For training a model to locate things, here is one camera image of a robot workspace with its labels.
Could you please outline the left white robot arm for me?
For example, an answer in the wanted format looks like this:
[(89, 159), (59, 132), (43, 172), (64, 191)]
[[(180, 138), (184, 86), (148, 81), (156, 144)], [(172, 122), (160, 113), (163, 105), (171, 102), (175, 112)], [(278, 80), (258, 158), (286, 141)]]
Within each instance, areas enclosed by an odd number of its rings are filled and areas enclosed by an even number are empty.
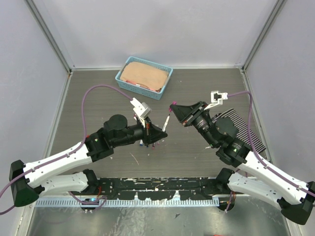
[(114, 153), (114, 148), (142, 140), (144, 145), (166, 138), (167, 133), (152, 124), (149, 118), (129, 126), (123, 115), (113, 115), (97, 132), (84, 142), (48, 158), (24, 163), (11, 163), (9, 180), (15, 207), (24, 207), (39, 197), (62, 192), (80, 192), (93, 195), (99, 189), (98, 179), (92, 170), (72, 175), (64, 172), (75, 167), (101, 160)]

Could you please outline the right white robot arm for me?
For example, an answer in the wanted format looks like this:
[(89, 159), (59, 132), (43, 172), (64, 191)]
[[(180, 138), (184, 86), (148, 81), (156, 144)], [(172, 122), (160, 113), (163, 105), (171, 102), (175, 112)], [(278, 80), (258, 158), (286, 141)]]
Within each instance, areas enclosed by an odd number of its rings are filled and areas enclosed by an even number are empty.
[(216, 177), (217, 190), (222, 194), (240, 192), (258, 198), (276, 209), (288, 220), (305, 225), (315, 202), (315, 183), (298, 180), (260, 155), (237, 136), (239, 130), (229, 117), (211, 118), (205, 102), (190, 106), (170, 106), (184, 126), (194, 126), (216, 155), (226, 165), (247, 172), (256, 180), (235, 170), (223, 168)]

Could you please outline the white pen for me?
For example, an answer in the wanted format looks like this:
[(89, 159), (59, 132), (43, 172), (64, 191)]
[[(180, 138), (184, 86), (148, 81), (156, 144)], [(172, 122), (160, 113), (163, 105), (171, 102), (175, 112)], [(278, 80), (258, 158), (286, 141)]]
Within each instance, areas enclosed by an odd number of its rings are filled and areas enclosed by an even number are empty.
[(163, 131), (163, 132), (166, 131), (166, 127), (167, 127), (167, 125), (168, 125), (169, 119), (170, 119), (170, 113), (169, 113), (169, 115), (167, 116), (167, 118), (166, 118), (166, 120), (165, 120), (165, 123), (164, 123), (164, 125), (163, 125), (163, 128), (162, 128), (162, 131)]

